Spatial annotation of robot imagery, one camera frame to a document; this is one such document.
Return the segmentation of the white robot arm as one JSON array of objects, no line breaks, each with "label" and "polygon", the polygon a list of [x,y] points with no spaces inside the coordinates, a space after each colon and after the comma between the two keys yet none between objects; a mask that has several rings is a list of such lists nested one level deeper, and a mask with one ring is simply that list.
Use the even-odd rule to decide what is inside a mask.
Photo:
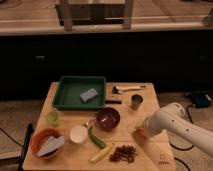
[{"label": "white robot arm", "polygon": [[164,129],[184,138],[213,157],[213,132],[184,120],[184,108],[179,103],[170,103],[146,117],[143,127],[153,137]]}]

